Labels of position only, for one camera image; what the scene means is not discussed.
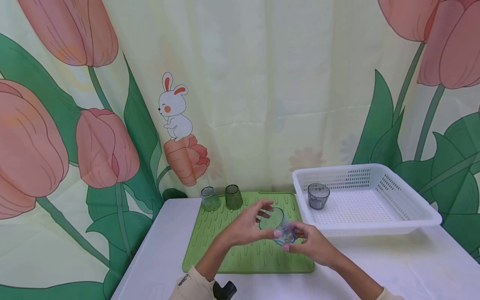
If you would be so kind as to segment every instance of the green drying mat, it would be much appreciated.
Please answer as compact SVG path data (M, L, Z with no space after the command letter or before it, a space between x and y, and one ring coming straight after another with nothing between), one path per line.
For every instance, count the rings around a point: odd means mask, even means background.
M186 273L196 265L216 237L248 205L260 199L274 200L274 207L280 207L291 221L301 221L300 210L295 195L289 192L263 193L242 192L243 206L235 211L225 206L225 196L220 196L220 207L207 212L200 205L192 237L188 244L182 270ZM314 262L300 254L290 254L282 250L272 240L261 240L245 246L235 246L227 253L219 273L310 273L315 269Z

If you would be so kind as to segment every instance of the perforated basket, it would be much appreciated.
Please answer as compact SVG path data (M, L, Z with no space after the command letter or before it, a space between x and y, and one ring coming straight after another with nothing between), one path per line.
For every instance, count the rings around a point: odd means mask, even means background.
M330 189L322 210L308 203L307 187L314 182ZM293 172L293 183L304 221L326 236L406 234L442 221L425 199L383 165L299 169Z

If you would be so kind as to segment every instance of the drinking glass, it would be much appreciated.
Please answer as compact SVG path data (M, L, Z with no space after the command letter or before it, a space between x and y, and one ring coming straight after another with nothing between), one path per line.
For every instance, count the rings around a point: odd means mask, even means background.
M297 238L295 234L295 228L290 223L288 216L284 213L283 209L279 207L274 207L273 211L265 212L270 217L265 216L260 217L260 223L258 227L260 229L275 229L279 230L282 233L282 236L275 241L278 245L291 244Z
M237 210L243 205L240 190L235 184L225 188L225 203L227 208L231 210Z
M213 187L207 186L202 190L202 204L207 212L213 212L220 207L220 198Z
M308 203L313 209L322 209L330 196L330 189L321 183L312 183L307 188Z

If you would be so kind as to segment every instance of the cup rim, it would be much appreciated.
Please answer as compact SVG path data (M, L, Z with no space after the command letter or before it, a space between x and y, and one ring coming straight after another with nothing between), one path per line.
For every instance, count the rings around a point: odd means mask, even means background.
M209 193L209 194L204 194L204 191L205 191L206 189L212 189L211 193ZM200 193L201 193L202 197L209 197L209 196L211 196L211 195L213 195L213 194L215 193L215 188L212 187L212 186L206 186L206 187L204 187L204 188L202 189L202 191L201 191Z
M275 230L280 228L281 225L283 224L283 222L285 221L285 212L283 211L283 209L281 209L280 207L274 207L273 208L274 210L275 209L279 209L281 212L282 212L282 220L280 221L280 223L275 227ZM260 222L258 222L258 228L260 228L260 230L262 230L262 227L260 226L260 223L262 222L262 219L263 219L264 216L261 216L260 217Z
M314 185L314 184L323 185L323 186L327 189L328 195L325 196L325 197L318 197L318 196L313 195L313 194L310 192L310 187L311 187L312 185ZM326 185L324 185L323 183L313 182L313 183L310 183L310 184L308 185L308 187L307 187L307 193L308 193L308 195L310 195L310 196L312 196L312 197L315 197L315 198L317 198L317 199L325 199L325 198L327 198L327 197L330 196L330 189L329 189Z
M237 188L237 190L235 192L227 192L228 188L229 187L235 187ZM225 188L225 195L235 195L236 193L240 192L240 189L238 187L238 185L236 184L229 184L226 188Z

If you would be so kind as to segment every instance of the hand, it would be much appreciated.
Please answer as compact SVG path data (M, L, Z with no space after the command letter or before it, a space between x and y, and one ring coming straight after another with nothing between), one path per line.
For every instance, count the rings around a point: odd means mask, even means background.
M257 225L260 222L257 216L270 217L261 210L272 211L273 203L271 200L259 200L248 206L219 236L222 236L230 246L246 245L258 240L280 238L282 236L280 231L274 229L260 230Z
M283 245L282 249L290 253L301 253L316 263L334 268L344 255L332 245L315 226L301 222L292 222L298 238L305 239L301 244Z

